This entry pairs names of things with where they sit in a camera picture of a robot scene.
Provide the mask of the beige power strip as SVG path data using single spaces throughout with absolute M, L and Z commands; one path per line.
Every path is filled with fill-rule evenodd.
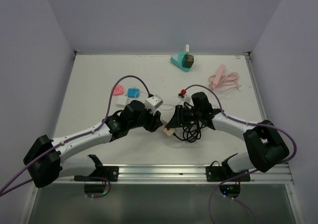
M 173 136 L 176 132 L 175 128 L 167 128 L 166 126 L 163 127 L 162 131 L 167 135 L 167 136 Z

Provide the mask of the white plug adapter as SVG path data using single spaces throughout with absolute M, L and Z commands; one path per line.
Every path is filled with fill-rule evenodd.
M 116 105 L 119 107 L 125 107 L 129 102 L 129 98 L 124 95 L 120 95 L 117 97 Z

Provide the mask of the blue plug adapter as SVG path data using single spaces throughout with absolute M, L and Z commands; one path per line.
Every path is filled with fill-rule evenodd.
M 136 87 L 128 88 L 127 96 L 129 98 L 138 98 L 140 96 L 140 90 Z

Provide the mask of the pink plug adapter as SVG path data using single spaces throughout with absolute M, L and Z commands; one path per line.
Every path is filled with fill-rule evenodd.
M 117 85 L 113 87 L 112 89 L 113 89 L 113 92 L 112 92 L 113 96 L 120 96 L 124 94 L 124 87 L 122 85 Z

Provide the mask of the pink power strip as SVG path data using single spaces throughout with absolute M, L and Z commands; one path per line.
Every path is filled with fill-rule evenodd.
M 217 73 L 210 77 L 210 79 L 211 79 L 211 89 L 212 90 L 214 90 L 218 86 L 224 69 L 225 69 L 225 65 L 221 64 L 219 69 L 218 69 L 218 71 L 217 71 Z

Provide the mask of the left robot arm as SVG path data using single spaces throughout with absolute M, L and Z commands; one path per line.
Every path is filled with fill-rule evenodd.
M 106 117 L 91 128 L 61 138 L 42 135 L 36 139 L 23 162 L 37 188 L 43 188 L 56 179 L 74 176 L 87 181 L 105 177 L 103 164 L 94 154 L 85 158 L 74 156 L 97 145 L 120 139 L 131 129 L 144 128 L 149 132 L 162 126 L 157 110 L 162 100 L 153 96 L 145 102 L 133 100 L 123 110 Z

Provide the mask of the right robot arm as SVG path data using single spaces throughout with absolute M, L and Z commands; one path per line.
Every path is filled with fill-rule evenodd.
M 221 174 L 234 180 L 239 172 L 257 169 L 267 172 L 289 155 L 289 149 L 272 123 L 264 120 L 256 126 L 241 124 L 225 117 L 221 109 L 213 108 L 204 92 L 191 96 L 193 104 L 175 107 L 174 115 L 165 126 L 168 129 L 189 128 L 193 124 L 222 131 L 245 142 L 246 152 L 234 154 L 222 162 Z

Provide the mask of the dark green cube charger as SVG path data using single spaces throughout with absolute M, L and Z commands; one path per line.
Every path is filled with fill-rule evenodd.
M 194 63 L 194 56 L 190 54 L 185 54 L 182 59 L 182 67 L 186 69 L 192 68 Z

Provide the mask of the teal triangular power strip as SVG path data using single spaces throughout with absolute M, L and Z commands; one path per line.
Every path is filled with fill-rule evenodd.
M 183 67 L 182 67 L 182 59 L 183 59 L 183 56 L 184 56 L 185 54 L 186 54 L 186 53 L 181 52 L 181 53 L 172 55 L 171 58 L 170 58 L 170 61 L 171 61 L 175 66 L 177 66 L 179 69 L 181 69 L 182 71 L 184 71 L 184 72 L 189 72 L 190 69 L 186 69 L 186 68 L 183 68 Z

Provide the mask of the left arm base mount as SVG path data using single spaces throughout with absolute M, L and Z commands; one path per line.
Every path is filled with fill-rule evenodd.
M 111 182 L 117 182 L 118 166 L 98 167 L 89 176 L 76 175 L 74 181 L 84 182 L 84 193 L 91 198 L 106 196 L 111 190 Z

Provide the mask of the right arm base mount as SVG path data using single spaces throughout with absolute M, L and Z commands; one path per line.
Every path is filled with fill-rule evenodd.
M 238 173 L 232 172 L 228 167 L 222 166 L 218 161 L 213 161 L 210 165 L 205 167 L 206 179 L 208 182 L 224 182 L 227 179 L 239 176 L 233 179 L 234 184 L 222 184 L 219 187 L 220 192 L 228 197 L 236 198 L 241 192 L 241 183 L 249 182 L 251 180 L 248 170 L 243 170 Z

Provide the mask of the aluminium front rail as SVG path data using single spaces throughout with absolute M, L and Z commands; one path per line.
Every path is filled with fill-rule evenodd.
M 64 162 L 58 169 L 58 174 L 54 175 L 49 171 L 42 176 L 39 180 L 44 181 L 41 184 L 45 187 L 57 179 L 69 178 L 74 181 L 76 175 L 89 176 L 98 167 L 103 166 L 118 166 L 119 175 L 118 181 L 121 183 L 205 183 L 206 179 L 205 167 L 208 165 L 165 165 L 165 164 L 149 164 L 149 165 L 137 165 L 137 164 L 94 164 L 89 160 L 77 160 L 71 163 Z

